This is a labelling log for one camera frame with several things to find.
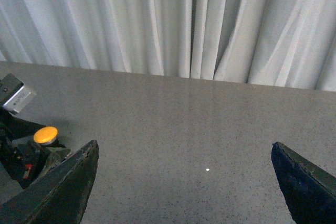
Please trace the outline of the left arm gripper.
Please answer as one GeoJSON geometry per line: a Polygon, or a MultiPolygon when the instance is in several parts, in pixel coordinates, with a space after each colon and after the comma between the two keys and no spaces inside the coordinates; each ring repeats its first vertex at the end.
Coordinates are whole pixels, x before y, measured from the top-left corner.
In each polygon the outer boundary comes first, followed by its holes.
{"type": "Polygon", "coordinates": [[[26,189],[37,177],[44,177],[71,154],[67,147],[45,148],[33,135],[45,125],[12,115],[1,116],[1,163],[21,188],[26,189]]]}

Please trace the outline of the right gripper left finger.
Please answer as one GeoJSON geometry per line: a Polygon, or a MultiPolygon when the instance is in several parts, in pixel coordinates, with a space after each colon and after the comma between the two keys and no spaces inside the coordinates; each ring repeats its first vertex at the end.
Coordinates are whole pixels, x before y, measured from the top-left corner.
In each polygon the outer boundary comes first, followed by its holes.
{"type": "Polygon", "coordinates": [[[97,173],[99,146],[71,157],[1,205],[1,223],[80,223],[97,173]]]}

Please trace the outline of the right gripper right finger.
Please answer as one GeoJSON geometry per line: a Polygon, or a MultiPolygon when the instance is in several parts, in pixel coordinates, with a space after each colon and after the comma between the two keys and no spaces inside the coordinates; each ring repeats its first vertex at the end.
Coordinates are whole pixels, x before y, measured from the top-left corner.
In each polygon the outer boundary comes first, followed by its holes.
{"type": "Polygon", "coordinates": [[[271,161],[295,223],[335,223],[335,177],[275,142],[271,161]]]}

